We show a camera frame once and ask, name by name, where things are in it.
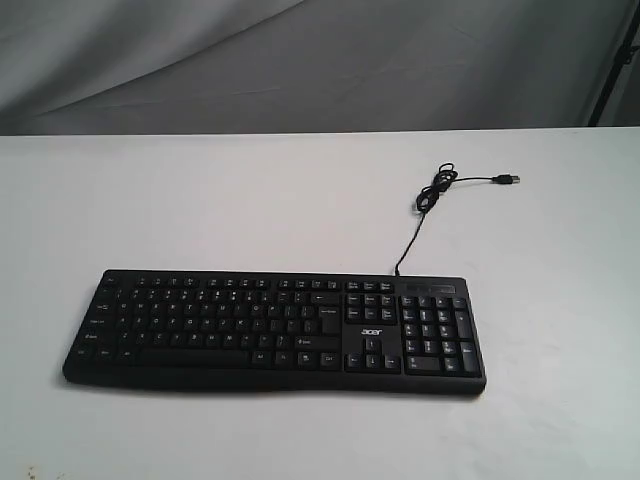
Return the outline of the black Acer keyboard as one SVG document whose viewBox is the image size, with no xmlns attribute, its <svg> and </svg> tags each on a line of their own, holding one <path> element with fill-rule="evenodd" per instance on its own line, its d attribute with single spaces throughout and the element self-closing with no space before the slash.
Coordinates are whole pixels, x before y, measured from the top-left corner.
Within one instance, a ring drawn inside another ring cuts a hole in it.
<svg viewBox="0 0 640 480">
<path fill-rule="evenodd" d="M 62 367 L 74 384 L 206 392 L 481 394 L 454 277 L 108 270 Z"/>
</svg>

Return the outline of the grey backdrop cloth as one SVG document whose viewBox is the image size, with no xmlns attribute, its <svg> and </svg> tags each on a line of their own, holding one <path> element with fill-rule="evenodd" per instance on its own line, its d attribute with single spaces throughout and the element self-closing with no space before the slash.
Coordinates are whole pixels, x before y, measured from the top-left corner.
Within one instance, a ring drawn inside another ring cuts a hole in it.
<svg viewBox="0 0 640 480">
<path fill-rule="evenodd" d="M 581 127 L 632 1 L 5 1 L 5 135 Z"/>
</svg>

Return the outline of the black tripod stand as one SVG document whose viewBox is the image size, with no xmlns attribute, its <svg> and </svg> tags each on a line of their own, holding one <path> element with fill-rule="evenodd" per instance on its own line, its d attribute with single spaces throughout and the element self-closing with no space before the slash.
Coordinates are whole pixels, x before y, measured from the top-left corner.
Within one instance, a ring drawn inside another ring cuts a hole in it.
<svg viewBox="0 0 640 480">
<path fill-rule="evenodd" d="M 590 113 L 587 126 L 597 127 L 602 119 L 603 113 L 611 99 L 616 84 L 620 78 L 622 69 L 630 65 L 635 54 L 639 51 L 639 45 L 635 43 L 636 35 L 639 31 L 639 2 L 634 3 L 633 14 L 627 22 L 627 26 L 622 39 L 616 47 L 615 54 L 610 62 L 610 67 L 606 78 L 599 91 L 597 100 Z"/>
</svg>

